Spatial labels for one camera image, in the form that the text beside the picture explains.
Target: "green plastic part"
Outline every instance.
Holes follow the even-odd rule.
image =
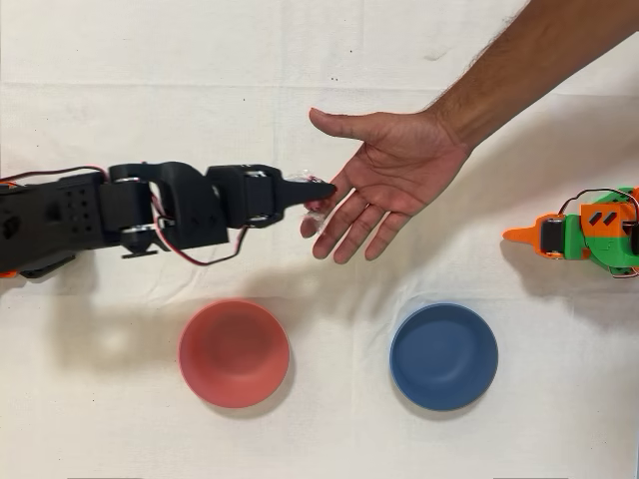
[[[600,265],[601,267],[603,267],[607,271],[610,271],[612,274],[628,275],[628,274],[630,274],[632,272],[632,268],[630,268],[630,267],[607,266],[606,264],[601,262],[599,259],[597,259],[593,255],[590,257],[590,260],[592,260],[592,262],[594,262],[595,264]]]
[[[619,190],[620,192],[623,192],[623,193],[630,193],[634,190],[634,188],[621,187],[621,188],[616,188],[615,190]],[[632,200],[630,200],[628,197],[624,197],[623,195],[619,195],[618,193],[609,193],[601,197],[595,203],[623,203],[623,202],[632,202]]]
[[[606,267],[639,265],[639,256],[632,253],[628,237],[586,237],[586,244]]]
[[[586,240],[581,230],[579,215],[566,215],[564,221],[564,252],[566,259],[581,259]]]

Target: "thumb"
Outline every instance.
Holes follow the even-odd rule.
[[[375,115],[330,115],[315,108],[309,113],[311,123],[321,132],[332,137],[368,141],[374,130]]]

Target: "cable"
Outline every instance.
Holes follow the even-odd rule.
[[[83,166],[83,167],[64,168],[62,170],[42,170],[42,171],[39,171],[39,172],[20,173],[18,175],[12,175],[10,177],[0,178],[0,183],[15,182],[16,180],[22,180],[23,178],[38,177],[38,176],[41,176],[41,175],[63,175],[65,173],[77,172],[79,170],[95,170],[96,172],[100,172],[103,175],[103,177],[105,178],[105,180],[109,179],[109,175],[107,175],[106,170],[104,170],[104,169],[102,169],[100,167],[94,167],[92,165],[87,165],[87,166]]]
[[[568,207],[570,202],[572,202],[574,200],[577,200],[584,193],[592,193],[592,192],[612,192],[612,193],[616,193],[617,195],[621,195],[622,197],[626,197],[626,198],[629,198],[630,200],[632,200],[632,202],[634,203],[634,206],[635,206],[635,222],[634,223],[639,225],[639,202],[637,201],[637,199],[635,197],[633,197],[632,195],[630,195],[629,193],[622,192],[621,190],[615,190],[613,188],[593,188],[593,189],[588,189],[588,190],[582,190],[576,196],[566,200],[566,203],[564,203],[562,205],[561,209],[559,210],[558,215],[563,215],[563,212],[566,210],[566,208]]]
[[[610,266],[608,266],[608,272],[612,274],[612,277],[616,279],[630,279],[631,277],[639,276],[639,271],[637,271],[636,267],[631,267],[631,269],[633,270],[632,274],[615,274],[614,272],[610,270]]]
[[[156,212],[158,212],[158,215],[160,215],[161,217],[166,216],[164,213],[164,207],[160,203],[160,200],[158,200],[158,197],[156,197],[155,193],[151,193],[151,203],[153,204],[153,208],[156,210]]]
[[[188,254],[183,252],[181,249],[176,248],[175,246],[173,246],[167,240],[167,238],[164,236],[164,233],[162,233],[162,228],[160,227],[160,220],[170,221],[171,219],[169,219],[167,217],[160,216],[160,215],[158,215],[156,217],[156,219],[155,219],[156,231],[158,232],[158,236],[163,241],[163,243],[172,252],[174,252],[175,254],[178,254],[179,256],[181,256],[186,261],[190,262],[191,264],[195,264],[197,266],[210,266],[211,264],[216,264],[218,262],[226,261],[227,259],[231,259],[231,258],[237,256],[238,254],[240,254],[240,251],[242,250],[242,243],[244,242],[244,238],[247,235],[247,230],[249,229],[248,227],[243,227],[240,230],[240,232],[238,233],[238,237],[236,239],[236,250],[235,250],[235,252],[233,252],[233,254],[229,254],[228,256],[220,257],[218,259],[213,259],[211,261],[199,261],[198,259],[195,259],[194,257],[190,257]]]

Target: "robotic arm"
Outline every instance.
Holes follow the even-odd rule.
[[[83,169],[95,172],[39,185],[8,184]],[[320,181],[286,181],[263,165],[210,167],[202,175],[176,162],[118,165],[108,175],[79,167],[1,181],[7,183],[0,185],[0,271],[6,271],[0,275],[29,278],[48,274],[85,249],[121,245],[129,252],[123,257],[130,258],[155,254],[154,244],[186,256],[184,249],[228,242],[228,229],[241,231],[237,254],[246,229],[273,225],[286,208],[335,191]]]
[[[570,202],[591,192],[607,195],[582,204],[579,215],[565,213]],[[503,237],[526,242],[543,257],[590,259],[613,277],[638,277],[639,188],[583,190],[558,213],[542,215],[532,227],[507,230]]]

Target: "hand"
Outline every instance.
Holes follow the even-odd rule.
[[[470,153],[428,111],[355,117],[311,110],[310,117],[327,135],[363,141],[332,180],[336,193],[309,205],[327,215],[346,199],[313,249],[315,257],[324,259],[345,234],[333,256],[340,264],[352,258],[380,222],[365,257],[371,260],[382,254],[399,230],[450,184]],[[312,220],[303,221],[303,237],[310,238],[316,232]]]

